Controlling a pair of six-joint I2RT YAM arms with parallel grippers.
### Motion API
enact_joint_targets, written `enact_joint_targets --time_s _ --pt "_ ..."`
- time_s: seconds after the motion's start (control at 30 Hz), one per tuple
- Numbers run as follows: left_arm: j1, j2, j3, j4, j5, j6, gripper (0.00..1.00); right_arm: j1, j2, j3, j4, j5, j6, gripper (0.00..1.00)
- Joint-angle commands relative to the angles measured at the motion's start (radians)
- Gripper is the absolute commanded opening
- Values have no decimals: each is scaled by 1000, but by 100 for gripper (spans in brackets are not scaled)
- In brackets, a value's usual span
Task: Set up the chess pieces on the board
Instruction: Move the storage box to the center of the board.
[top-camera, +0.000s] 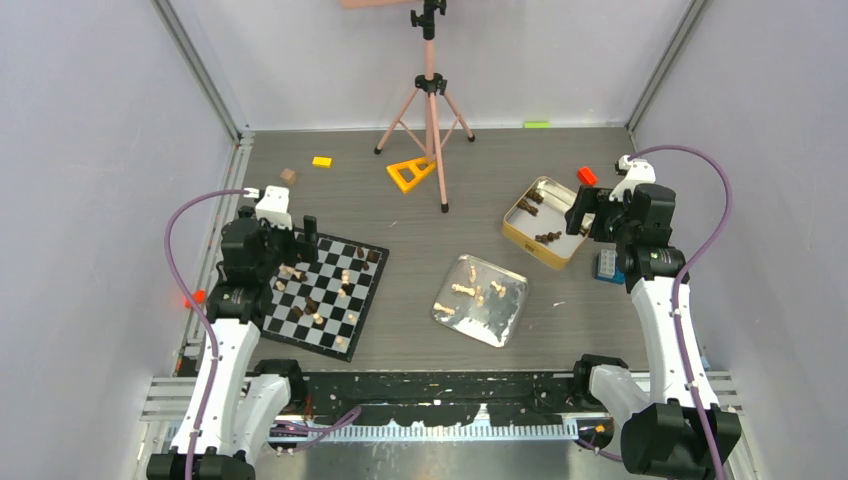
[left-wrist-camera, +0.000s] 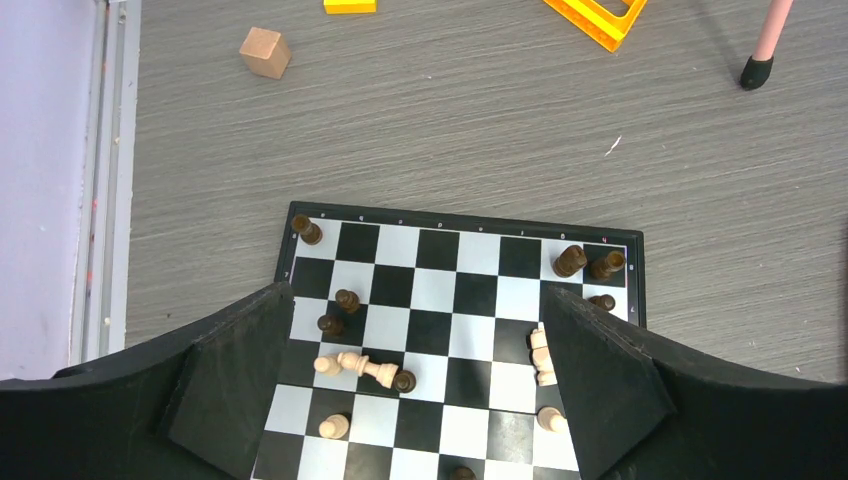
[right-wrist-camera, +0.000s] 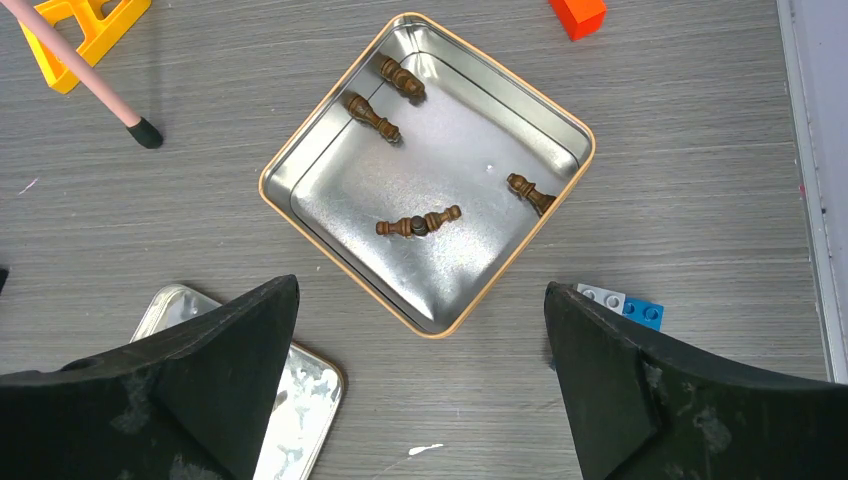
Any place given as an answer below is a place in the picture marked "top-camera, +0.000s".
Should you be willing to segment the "yellow tin box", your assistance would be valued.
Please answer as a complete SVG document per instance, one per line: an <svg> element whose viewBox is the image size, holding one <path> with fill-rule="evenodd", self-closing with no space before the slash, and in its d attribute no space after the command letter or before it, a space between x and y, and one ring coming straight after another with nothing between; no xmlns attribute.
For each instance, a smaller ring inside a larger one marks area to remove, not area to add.
<svg viewBox="0 0 848 480"><path fill-rule="evenodd" d="M540 176L520 195L505 213L502 234L523 251L546 266L563 269L587 238L593 214L585 214L578 235L567 235L564 215L572 206L576 193L559 182ZM535 235L561 231L559 240L542 245Z"/></svg>

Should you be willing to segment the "black white chess board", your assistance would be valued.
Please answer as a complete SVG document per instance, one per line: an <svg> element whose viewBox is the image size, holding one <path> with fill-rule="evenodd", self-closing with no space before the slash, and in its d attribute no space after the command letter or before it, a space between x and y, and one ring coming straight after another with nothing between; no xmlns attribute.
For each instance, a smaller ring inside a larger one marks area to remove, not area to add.
<svg viewBox="0 0 848 480"><path fill-rule="evenodd" d="M350 362L364 331L390 251L318 236L318 259L283 267L271 280L261 336Z"/></svg>

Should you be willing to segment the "silver metal tray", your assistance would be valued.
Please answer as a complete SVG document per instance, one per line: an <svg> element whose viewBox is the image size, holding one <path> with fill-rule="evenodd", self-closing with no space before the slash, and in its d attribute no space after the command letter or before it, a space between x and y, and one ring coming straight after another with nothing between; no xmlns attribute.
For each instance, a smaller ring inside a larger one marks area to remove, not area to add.
<svg viewBox="0 0 848 480"><path fill-rule="evenodd" d="M474 297L454 292L452 284L474 287ZM470 254L458 256L445 276L430 314L457 333L502 348L517 330L527 303L526 277Z"/></svg>

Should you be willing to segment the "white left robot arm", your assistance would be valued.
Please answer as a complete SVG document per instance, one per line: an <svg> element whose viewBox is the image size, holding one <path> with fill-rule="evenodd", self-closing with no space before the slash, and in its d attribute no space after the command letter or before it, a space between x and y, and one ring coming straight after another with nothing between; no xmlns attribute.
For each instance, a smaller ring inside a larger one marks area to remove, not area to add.
<svg viewBox="0 0 848 480"><path fill-rule="evenodd" d="M151 456L149 479L253 479L275 417L305 405L307 389L294 360L263 361L252 381L245 378L280 266L318 258L316 219L304 216L297 234L266 219L239 216L222 229L221 253L189 408L169 451Z"/></svg>

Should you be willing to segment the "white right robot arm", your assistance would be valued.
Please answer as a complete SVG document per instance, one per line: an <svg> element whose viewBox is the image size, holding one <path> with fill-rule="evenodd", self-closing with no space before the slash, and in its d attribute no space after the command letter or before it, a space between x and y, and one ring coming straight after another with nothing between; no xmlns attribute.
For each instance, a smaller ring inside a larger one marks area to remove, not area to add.
<svg viewBox="0 0 848 480"><path fill-rule="evenodd" d="M645 339L650 388L643 391L622 360L586 354L575 365L570 392L580 408L603 405L612 415L628 472L722 479L742 427L736 414L721 408L701 363L688 307L688 265L669 243L675 206L675 192L655 184L623 195L579 188L564 215L566 232L579 233L591 214L589 238L615 245Z"/></svg>

